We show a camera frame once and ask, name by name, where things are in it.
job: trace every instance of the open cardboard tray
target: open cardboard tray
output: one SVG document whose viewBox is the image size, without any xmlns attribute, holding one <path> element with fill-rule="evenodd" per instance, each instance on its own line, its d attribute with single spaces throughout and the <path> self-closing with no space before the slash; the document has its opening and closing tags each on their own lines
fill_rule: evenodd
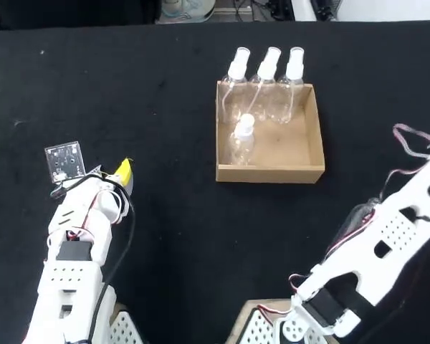
<svg viewBox="0 0 430 344">
<path fill-rule="evenodd" d="M 271 120 L 255 123 L 255 148 L 248 166 L 227 165 L 225 145 L 234 126 L 219 119 L 216 88 L 216 180 L 248 183 L 315 183 L 325 171 L 317 103 L 306 84 L 301 106 L 288 124 Z"/>
</svg>

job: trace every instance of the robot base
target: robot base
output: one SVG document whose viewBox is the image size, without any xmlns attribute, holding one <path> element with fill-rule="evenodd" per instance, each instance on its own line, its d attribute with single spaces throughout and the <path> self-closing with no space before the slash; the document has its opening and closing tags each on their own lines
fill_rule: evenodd
<svg viewBox="0 0 430 344">
<path fill-rule="evenodd" d="M 267 307 L 276 310 L 288 310 L 290 308 L 290 299 L 267 299 L 267 300 L 249 300 L 243 306 L 239 316 L 237 317 L 234 327 L 226 344 L 289 344 L 292 342 L 286 341 L 283 335 L 276 334 L 276 337 L 282 338 L 281 341 L 274 339 L 274 332 L 280 333 L 280 319 L 277 319 L 275 325 L 278 328 L 271 326 L 258 311 L 258 304 L 266 305 Z M 306 334 L 303 344 L 338 344 L 338 341 L 331 336 L 319 336 L 313 333 L 312 330 Z"/>
<path fill-rule="evenodd" d="M 145 344 L 129 313 L 122 310 L 110 326 L 110 344 Z"/>
</svg>

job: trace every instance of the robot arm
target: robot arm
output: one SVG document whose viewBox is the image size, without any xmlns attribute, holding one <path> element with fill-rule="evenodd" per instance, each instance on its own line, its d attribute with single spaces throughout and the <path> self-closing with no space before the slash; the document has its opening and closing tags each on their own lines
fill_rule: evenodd
<svg viewBox="0 0 430 344">
<path fill-rule="evenodd" d="M 405 216 L 407 211 L 415 217 Z M 274 324 L 276 343 L 301 343 L 306 333 L 345 337 L 391 290 L 406 263 L 430 240 L 430 157 L 398 192 L 374 206 L 366 223 L 331 249 L 292 296 L 291 311 Z M 353 273 L 354 290 L 325 286 Z"/>
<path fill-rule="evenodd" d="M 113 176 L 94 172 L 65 181 L 56 190 L 56 196 L 65 198 L 48 227 L 48 257 L 24 344 L 110 342 L 116 295 L 109 277 L 102 282 L 100 268 L 108 255 L 112 224 L 133 211 L 128 195 L 132 182 L 125 160 Z"/>
</svg>

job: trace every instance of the black cloth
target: black cloth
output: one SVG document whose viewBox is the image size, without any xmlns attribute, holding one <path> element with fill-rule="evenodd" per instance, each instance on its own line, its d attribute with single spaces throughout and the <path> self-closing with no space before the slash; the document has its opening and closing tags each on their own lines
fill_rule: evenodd
<svg viewBox="0 0 430 344">
<path fill-rule="evenodd" d="M 215 182 L 216 81 L 238 46 L 248 75 L 268 46 L 282 48 L 278 74 L 304 47 L 327 164 L 315 185 Z M 22 340 L 37 298 L 56 209 L 44 147 L 78 140 L 87 168 L 108 171 L 133 159 L 137 233 L 118 301 L 152 344 L 223 343 L 246 300 L 291 295 L 287 276 L 322 259 L 390 169 L 421 163 L 394 140 L 397 122 L 430 132 L 430 22 L 0 32 L 0 343 Z M 127 235 L 113 229 L 105 271 Z M 403 311 L 369 343 L 430 343 L 426 251 L 388 297 L 385 314 L 411 294 Z"/>
</svg>

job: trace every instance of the bottle cap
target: bottle cap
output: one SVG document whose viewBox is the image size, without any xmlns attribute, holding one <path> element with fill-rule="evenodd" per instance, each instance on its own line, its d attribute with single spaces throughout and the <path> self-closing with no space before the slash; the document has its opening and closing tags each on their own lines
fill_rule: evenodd
<svg viewBox="0 0 430 344">
<path fill-rule="evenodd" d="M 236 56 L 229 65 L 228 76 L 234 80 L 244 79 L 249 57 L 250 50 L 244 47 L 237 48 Z"/>
<path fill-rule="evenodd" d="M 302 74 L 304 72 L 304 64 L 302 63 L 304 59 L 304 49 L 300 47 L 294 47 L 290 49 L 290 59 L 287 63 L 287 71 L 285 75 L 290 80 L 300 80 L 302 79 Z"/>
<path fill-rule="evenodd" d="M 304 49 L 301 47 L 293 47 L 290 49 L 290 60 L 289 62 L 296 63 L 297 65 L 304 64 Z"/>
<path fill-rule="evenodd" d="M 282 52 L 279 48 L 276 47 L 269 47 L 266 53 L 266 56 L 264 57 L 263 61 L 268 61 L 272 65 L 275 65 L 279 62 L 280 54 Z"/>
<path fill-rule="evenodd" d="M 249 113 L 245 113 L 241 116 L 241 119 L 236 124 L 234 129 L 234 135 L 238 139 L 245 139 L 253 134 L 253 125 L 255 124 L 255 118 Z"/>
<path fill-rule="evenodd" d="M 234 57 L 234 62 L 240 63 L 242 65 L 247 65 L 250 57 L 250 50 L 244 47 L 237 48 L 236 56 Z"/>
<path fill-rule="evenodd" d="M 288 79 L 290 79 L 290 80 L 301 80 L 303 73 L 304 73 L 304 65 L 302 65 L 302 64 L 295 65 L 295 64 L 291 64 L 290 62 L 288 62 L 287 71 L 285 73 L 285 75 L 287 76 Z"/>
<path fill-rule="evenodd" d="M 228 76 L 234 80 L 242 80 L 245 77 L 247 71 L 246 64 L 240 64 L 235 61 L 229 65 Z"/>
<path fill-rule="evenodd" d="M 258 76 L 263 80 L 273 80 L 276 70 L 277 65 L 269 63 L 268 61 L 263 61 L 259 65 Z"/>
</svg>

